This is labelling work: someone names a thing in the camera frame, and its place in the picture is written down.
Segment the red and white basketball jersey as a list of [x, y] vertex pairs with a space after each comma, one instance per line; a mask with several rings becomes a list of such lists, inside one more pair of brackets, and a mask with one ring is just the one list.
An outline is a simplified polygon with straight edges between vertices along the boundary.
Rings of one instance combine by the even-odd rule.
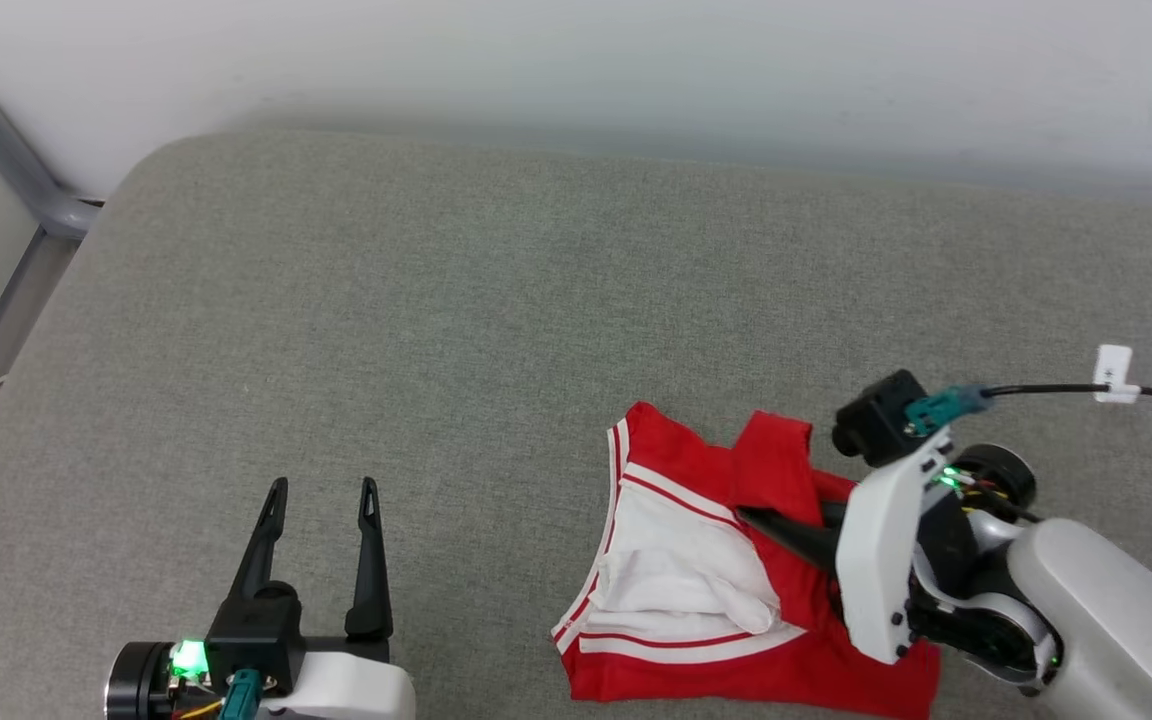
[[823, 570], [740, 520], [768, 507], [823, 526], [852, 484], [812, 465], [812, 424], [756, 411], [710, 445], [647, 402], [608, 429], [609, 507], [552, 638], [576, 702], [787, 703], [929, 720], [940, 652], [882, 664], [852, 647]]

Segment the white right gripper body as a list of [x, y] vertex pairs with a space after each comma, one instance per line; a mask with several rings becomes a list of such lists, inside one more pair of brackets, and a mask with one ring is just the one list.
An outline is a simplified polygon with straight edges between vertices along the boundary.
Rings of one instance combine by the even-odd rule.
[[846, 505], [835, 575], [852, 646], [896, 664], [918, 641], [979, 665], [1034, 665], [1038, 614], [1006, 558], [1018, 511], [957, 465], [950, 429], [876, 469]]

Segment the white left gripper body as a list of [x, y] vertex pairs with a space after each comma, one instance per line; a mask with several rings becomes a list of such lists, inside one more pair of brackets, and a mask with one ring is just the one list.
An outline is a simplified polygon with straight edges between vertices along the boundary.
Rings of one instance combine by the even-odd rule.
[[260, 705], [225, 707], [202, 641], [132, 642], [111, 666], [106, 720], [415, 720], [410, 675], [389, 662], [387, 642], [310, 637], [291, 694], [266, 682]]

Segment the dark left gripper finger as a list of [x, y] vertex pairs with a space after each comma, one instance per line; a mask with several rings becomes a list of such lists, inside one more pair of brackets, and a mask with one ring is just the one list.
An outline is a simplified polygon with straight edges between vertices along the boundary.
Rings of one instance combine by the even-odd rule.
[[230, 596], [252, 600], [262, 588], [271, 582], [276, 541], [285, 529], [285, 506], [287, 506], [289, 480], [276, 478], [271, 483], [243, 558], [230, 584]]
[[361, 547], [353, 607], [346, 614], [346, 637], [353, 642], [388, 642], [393, 632], [393, 612], [378, 484], [365, 477], [361, 491]]

